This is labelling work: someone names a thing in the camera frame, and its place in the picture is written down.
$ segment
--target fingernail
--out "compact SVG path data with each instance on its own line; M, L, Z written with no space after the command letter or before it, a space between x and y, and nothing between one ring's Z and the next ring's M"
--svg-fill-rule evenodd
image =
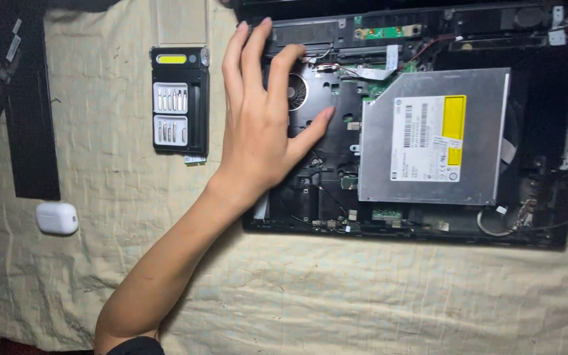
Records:
M238 24L238 26L236 27L236 31L244 31L246 29L247 29L247 21L240 22L240 24Z
M335 114L335 106L330 107L329 109L326 110L326 119L332 118L332 115L334 114Z

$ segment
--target disassembled laptop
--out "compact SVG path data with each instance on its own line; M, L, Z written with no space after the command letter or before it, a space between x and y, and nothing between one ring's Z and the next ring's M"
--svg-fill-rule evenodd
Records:
M235 4L239 20L273 19L265 85L284 46L306 45L289 76L289 136L336 106L245 230L565 246L568 5L376 1L299 19L319 13L294 11L302 3Z

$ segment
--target bedsheet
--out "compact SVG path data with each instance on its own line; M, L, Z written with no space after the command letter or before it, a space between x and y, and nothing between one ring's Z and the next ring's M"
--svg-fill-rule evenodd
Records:
M211 153L186 167L150 143L149 8L123 0L45 19L62 199L80 230L40 233L38 202L14 196L2 119L0 337L90 348L104 301L217 168L233 14L209 2ZM257 235L235 224L200 264L162 343L168 354L568 354L568 248Z

